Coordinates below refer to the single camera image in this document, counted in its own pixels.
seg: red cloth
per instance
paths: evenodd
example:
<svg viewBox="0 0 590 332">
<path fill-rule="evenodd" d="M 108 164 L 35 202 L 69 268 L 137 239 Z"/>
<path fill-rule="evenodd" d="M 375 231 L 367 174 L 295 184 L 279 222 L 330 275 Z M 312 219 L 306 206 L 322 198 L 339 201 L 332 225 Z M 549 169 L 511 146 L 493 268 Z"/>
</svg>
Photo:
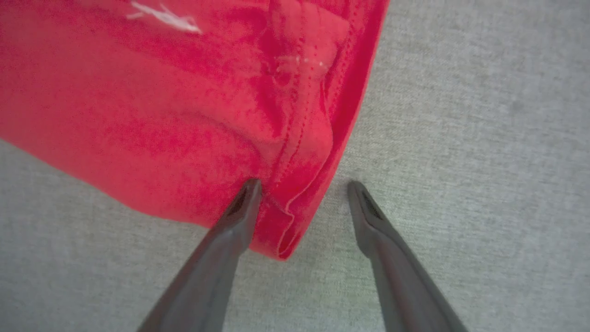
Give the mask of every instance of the red cloth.
<svg viewBox="0 0 590 332">
<path fill-rule="evenodd" d="M 0 138 L 207 227 L 260 178 L 251 247 L 286 259 L 342 156 L 387 0 L 161 2 L 202 34 L 130 19 L 129 1 L 3 1 Z"/>
</svg>

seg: gray fabric surface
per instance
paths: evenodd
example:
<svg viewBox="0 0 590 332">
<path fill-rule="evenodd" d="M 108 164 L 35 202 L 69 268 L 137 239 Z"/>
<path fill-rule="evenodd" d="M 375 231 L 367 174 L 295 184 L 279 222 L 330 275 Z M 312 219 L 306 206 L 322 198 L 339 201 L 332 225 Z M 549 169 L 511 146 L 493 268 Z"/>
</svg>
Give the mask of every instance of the gray fabric surface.
<svg viewBox="0 0 590 332">
<path fill-rule="evenodd" d="M 465 325 L 590 330 L 590 2 L 394 0 L 332 186 L 288 262 L 248 252 L 225 331 L 383 331 L 363 181 Z M 0 143 L 0 330 L 133 331 L 204 235 Z"/>
</svg>

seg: red t-shirt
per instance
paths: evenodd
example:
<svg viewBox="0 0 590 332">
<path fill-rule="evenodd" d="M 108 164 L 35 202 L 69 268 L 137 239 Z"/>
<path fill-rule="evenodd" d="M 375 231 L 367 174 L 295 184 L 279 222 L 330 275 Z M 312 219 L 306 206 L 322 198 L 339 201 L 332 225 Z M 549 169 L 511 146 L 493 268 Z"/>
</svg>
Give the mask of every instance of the red t-shirt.
<svg viewBox="0 0 590 332">
<path fill-rule="evenodd" d="M 260 178 L 251 247 L 286 259 L 342 156 L 387 2 L 4 1 L 0 138 L 207 227 Z"/>
</svg>

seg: white stain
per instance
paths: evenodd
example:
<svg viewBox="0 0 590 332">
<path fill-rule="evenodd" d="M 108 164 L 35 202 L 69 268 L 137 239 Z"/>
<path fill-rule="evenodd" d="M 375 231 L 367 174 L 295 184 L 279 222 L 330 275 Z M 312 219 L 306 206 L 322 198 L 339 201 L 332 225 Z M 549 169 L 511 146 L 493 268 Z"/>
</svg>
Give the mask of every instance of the white stain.
<svg viewBox="0 0 590 332">
<path fill-rule="evenodd" d="M 170 10 L 168 10 L 168 8 L 166 8 L 163 4 L 160 4 L 160 7 L 162 7 L 162 11 L 157 11 L 146 5 L 138 4 L 135 1 L 131 2 L 131 6 L 137 9 L 139 12 L 127 15 L 128 19 L 136 19 L 144 15 L 153 15 L 155 18 L 159 19 L 160 21 L 168 25 L 173 26 L 178 30 L 203 34 L 203 31 L 201 31 L 201 29 L 199 29 L 199 27 L 196 26 L 194 18 L 190 16 L 179 17 Z"/>
</svg>

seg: white print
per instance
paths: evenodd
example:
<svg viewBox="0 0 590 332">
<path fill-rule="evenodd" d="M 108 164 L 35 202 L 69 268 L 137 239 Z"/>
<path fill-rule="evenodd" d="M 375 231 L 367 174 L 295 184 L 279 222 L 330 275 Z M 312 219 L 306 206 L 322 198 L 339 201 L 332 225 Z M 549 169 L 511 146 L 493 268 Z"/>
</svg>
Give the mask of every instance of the white print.
<svg viewBox="0 0 590 332">
<path fill-rule="evenodd" d="M 300 56 L 294 56 L 294 57 L 293 56 L 280 56 L 280 57 L 275 57 L 275 59 L 277 59 L 278 61 L 281 61 L 281 62 L 289 62 L 289 61 L 295 60 L 295 62 L 297 64 L 300 64 L 301 63 L 301 57 Z M 310 59 L 310 58 L 303 58 L 303 63 L 311 63 L 312 65 L 317 64 L 320 67 L 324 67 L 324 62 L 322 62 L 322 61 L 315 61 L 315 60 Z"/>
<path fill-rule="evenodd" d="M 160 7 L 162 7 L 163 10 L 161 12 L 153 8 L 150 8 L 146 5 L 138 4 L 135 1 L 131 2 L 131 6 L 139 10 L 139 12 L 127 15 L 128 19 L 136 19 L 148 14 L 153 15 L 155 18 L 175 27 L 178 30 L 203 34 L 203 31 L 201 31 L 201 29 L 199 29 L 199 27 L 196 26 L 194 18 L 190 16 L 179 17 L 170 10 L 168 10 L 168 8 L 166 8 L 163 4 L 160 4 Z"/>
</svg>

